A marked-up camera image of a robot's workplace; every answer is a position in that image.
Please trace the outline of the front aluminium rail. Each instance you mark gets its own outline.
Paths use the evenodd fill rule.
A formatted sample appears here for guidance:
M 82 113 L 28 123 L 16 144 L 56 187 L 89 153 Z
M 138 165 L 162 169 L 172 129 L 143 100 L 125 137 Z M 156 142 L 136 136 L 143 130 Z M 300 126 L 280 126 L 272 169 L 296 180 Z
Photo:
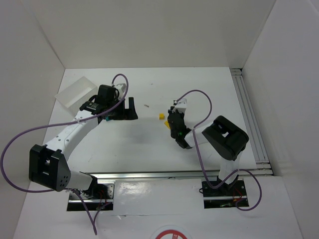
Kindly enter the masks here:
M 248 169 L 255 176 L 273 176 L 273 170 L 270 164 L 257 164 L 257 169 Z M 161 179 L 205 179 L 202 171 L 170 171 L 170 172 L 114 172 L 114 173 L 89 173 L 95 176 L 100 183 L 115 182 L 117 180 L 161 180 Z M 207 170 L 207 176 L 210 179 L 216 178 L 219 174 L 216 170 Z M 240 171 L 239 177 L 249 176 L 246 171 Z

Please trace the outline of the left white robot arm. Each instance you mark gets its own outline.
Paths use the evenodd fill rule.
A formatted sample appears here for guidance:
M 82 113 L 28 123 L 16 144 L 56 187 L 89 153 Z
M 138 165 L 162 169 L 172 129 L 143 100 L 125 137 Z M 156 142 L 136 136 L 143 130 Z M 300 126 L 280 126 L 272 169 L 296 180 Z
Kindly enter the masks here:
M 88 173 L 69 169 L 68 159 L 82 139 L 102 121 L 138 119 L 134 99 L 125 107 L 126 84 L 101 85 L 98 93 L 86 101 L 71 125 L 45 145 L 34 145 L 29 153 L 29 179 L 51 190 L 65 189 L 94 195 L 106 188 Z

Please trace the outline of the aluminium rail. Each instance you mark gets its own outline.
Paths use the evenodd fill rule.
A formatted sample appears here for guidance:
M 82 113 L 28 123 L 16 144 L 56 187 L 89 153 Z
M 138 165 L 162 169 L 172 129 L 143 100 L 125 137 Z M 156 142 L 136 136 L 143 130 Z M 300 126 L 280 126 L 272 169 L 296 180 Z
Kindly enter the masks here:
M 248 131 L 257 167 L 261 169 L 261 165 L 265 165 L 263 167 L 263 170 L 272 170 L 268 159 L 268 155 L 266 153 L 264 142 L 262 140 L 262 136 L 257 124 L 257 120 L 252 108 L 252 104 L 250 102 L 246 86 L 244 84 L 242 71 L 240 69 L 231 68 L 230 73 L 233 79 L 240 108 L 244 117 L 244 122 Z
M 273 176 L 273 170 L 270 164 L 257 164 L 257 169 L 248 169 L 255 176 Z M 161 180 L 161 179 L 205 179 L 202 171 L 170 171 L 170 172 L 114 172 L 114 173 L 89 173 L 95 176 L 100 183 L 115 182 L 117 180 Z M 210 179 L 216 178 L 219 174 L 216 170 L 207 170 L 207 176 Z M 240 171 L 239 177 L 249 176 L 246 171 Z

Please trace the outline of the clear plastic container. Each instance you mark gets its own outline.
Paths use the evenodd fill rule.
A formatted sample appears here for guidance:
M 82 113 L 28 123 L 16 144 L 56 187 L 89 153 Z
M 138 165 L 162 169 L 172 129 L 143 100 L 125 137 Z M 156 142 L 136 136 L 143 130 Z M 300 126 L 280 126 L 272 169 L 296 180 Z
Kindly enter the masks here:
M 55 98 L 73 115 L 75 116 L 80 107 L 88 101 L 93 95 L 98 93 L 98 87 L 82 77 L 63 91 L 55 95 Z

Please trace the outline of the right aluminium rail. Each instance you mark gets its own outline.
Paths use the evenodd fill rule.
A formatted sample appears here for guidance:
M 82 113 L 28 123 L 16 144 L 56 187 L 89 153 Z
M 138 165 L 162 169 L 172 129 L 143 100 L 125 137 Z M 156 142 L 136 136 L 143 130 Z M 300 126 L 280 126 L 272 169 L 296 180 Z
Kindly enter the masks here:
M 263 170 L 272 170 L 268 159 L 268 155 L 266 153 L 264 142 L 262 140 L 262 136 L 257 124 L 257 120 L 252 108 L 252 104 L 250 102 L 246 86 L 244 84 L 242 71 L 240 69 L 231 68 L 230 73 L 233 79 L 240 108 L 244 117 L 244 122 L 248 131 L 257 167 L 261 169 L 261 165 L 265 165 L 263 167 Z

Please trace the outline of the small yellow cube block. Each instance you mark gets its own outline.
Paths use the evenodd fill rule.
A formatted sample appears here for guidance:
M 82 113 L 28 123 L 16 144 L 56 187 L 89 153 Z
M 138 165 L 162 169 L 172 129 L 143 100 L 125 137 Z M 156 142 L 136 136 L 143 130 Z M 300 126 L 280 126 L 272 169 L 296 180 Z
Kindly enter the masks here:
M 165 116 L 163 113 L 159 114 L 159 119 L 163 120 L 164 118 L 165 118 Z

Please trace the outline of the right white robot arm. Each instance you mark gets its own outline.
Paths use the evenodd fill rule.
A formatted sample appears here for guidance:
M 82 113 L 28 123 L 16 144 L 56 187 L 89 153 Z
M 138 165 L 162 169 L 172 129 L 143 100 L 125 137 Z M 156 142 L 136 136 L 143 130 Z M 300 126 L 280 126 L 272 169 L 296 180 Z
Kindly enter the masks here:
M 170 107 L 167 118 L 170 136 L 181 148 L 196 149 L 200 167 L 210 188 L 230 190 L 238 180 L 239 158 L 249 142 L 248 134 L 224 116 L 218 116 L 203 127 L 190 129 L 185 125 L 184 115 L 185 108 Z M 208 180 L 199 150 L 199 145 L 205 143 L 210 143 L 221 158 L 216 185 Z

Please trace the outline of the red prohibition sign sticker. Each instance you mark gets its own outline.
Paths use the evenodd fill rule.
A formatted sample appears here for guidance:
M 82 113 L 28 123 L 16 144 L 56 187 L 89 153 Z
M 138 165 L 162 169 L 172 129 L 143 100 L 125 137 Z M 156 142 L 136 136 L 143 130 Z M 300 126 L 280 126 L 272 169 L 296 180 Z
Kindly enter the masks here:
M 151 239 L 192 239 L 192 236 L 184 228 L 176 225 L 166 225 L 157 229 Z

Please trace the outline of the yellow rectangular block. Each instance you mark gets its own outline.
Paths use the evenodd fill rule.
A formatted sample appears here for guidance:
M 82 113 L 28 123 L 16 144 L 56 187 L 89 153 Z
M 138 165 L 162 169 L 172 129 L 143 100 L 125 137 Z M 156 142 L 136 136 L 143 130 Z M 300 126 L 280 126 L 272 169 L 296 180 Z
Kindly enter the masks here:
M 164 122 L 164 125 L 165 125 L 168 129 L 170 129 L 170 126 L 169 126 L 168 121 L 165 121 L 165 122 Z

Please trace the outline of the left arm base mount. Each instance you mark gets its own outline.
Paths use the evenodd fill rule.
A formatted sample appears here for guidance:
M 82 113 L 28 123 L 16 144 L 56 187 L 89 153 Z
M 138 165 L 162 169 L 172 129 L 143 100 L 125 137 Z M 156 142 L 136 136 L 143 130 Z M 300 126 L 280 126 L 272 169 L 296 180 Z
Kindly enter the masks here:
M 115 181 L 104 181 L 101 182 L 101 184 L 104 185 L 104 188 L 98 191 L 94 196 L 89 196 L 82 191 L 80 192 L 80 196 L 90 212 L 95 212 L 99 209 L 102 211 L 112 211 L 114 208 Z M 85 211 L 81 200 L 73 192 L 69 192 L 67 211 Z

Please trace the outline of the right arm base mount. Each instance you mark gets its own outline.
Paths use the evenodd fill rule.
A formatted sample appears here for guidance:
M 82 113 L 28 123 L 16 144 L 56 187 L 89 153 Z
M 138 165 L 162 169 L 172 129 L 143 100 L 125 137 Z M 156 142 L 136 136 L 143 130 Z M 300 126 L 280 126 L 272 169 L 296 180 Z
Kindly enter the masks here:
M 235 208 L 236 203 L 238 203 L 238 207 L 240 208 L 249 207 L 247 192 L 243 180 L 238 180 L 228 191 L 225 191 L 222 188 L 211 189 L 207 182 L 203 181 L 202 187 L 199 189 L 199 193 L 203 195 L 205 209 Z

